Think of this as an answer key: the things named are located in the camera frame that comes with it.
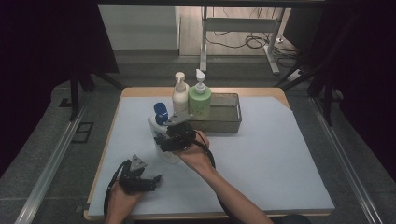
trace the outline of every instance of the hand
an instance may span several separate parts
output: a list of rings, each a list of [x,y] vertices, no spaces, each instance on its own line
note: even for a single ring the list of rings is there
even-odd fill
[[[132,213],[143,195],[144,192],[137,192],[134,195],[126,193],[119,182],[116,181],[111,188],[106,224],[121,224]]]
[[[209,140],[204,135],[204,133],[201,131],[197,132],[198,134],[196,134],[195,140],[209,147]],[[174,152],[174,154],[178,155],[184,161],[184,163],[186,163],[186,165],[188,165],[198,174],[200,174],[202,171],[212,168],[210,159],[207,157],[204,150],[195,144],[191,144],[185,150]]]

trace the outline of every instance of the soap dispenser bottle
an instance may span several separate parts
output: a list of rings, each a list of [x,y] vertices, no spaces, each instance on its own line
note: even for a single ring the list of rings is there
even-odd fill
[[[172,95],[174,113],[189,113],[189,89],[190,86],[184,82],[186,75],[182,72],[175,74],[176,86]]]
[[[205,74],[199,69],[196,73],[198,83],[189,90],[189,112],[195,119],[207,119],[212,91],[204,84]]]
[[[154,105],[155,115],[148,118],[149,127],[151,129],[152,137],[166,139],[168,138],[166,131],[167,127],[163,124],[168,120],[168,111],[164,103],[157,103]],[[172,152],[164,152],[154,140],[157,154],[164,161],[176,164],[180,162],[180,158]]]

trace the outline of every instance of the metal container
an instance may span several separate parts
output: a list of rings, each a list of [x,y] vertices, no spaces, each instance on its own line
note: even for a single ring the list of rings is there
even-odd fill
[[[241,107],[236,93],[212,93],[207,119],[190,119],[195,130],[208,133],[238,133],[242,121]]]

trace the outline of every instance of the blue bottle cap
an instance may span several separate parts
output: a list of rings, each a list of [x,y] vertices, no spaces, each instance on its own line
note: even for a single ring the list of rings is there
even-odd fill
[[[163,125],[168,120],[168,111],[164,103],[157,103],[154,105],[155,122],[158,125]]]

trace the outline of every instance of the human arm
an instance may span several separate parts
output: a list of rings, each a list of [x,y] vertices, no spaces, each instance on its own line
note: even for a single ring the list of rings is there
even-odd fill
[[[116,181],[111,188],[105,223],[121,224],[131,214],[143,195],[144,192],[126,193],[119,182]]]
[[[198,131],[197,141],[209,147],[209,140]],[[218,195],[224,205],[244,223],[273,223],[265,213],[238,189],[228,183],[211,165],[203,149],[192,144],[186,150],[175,152]]]

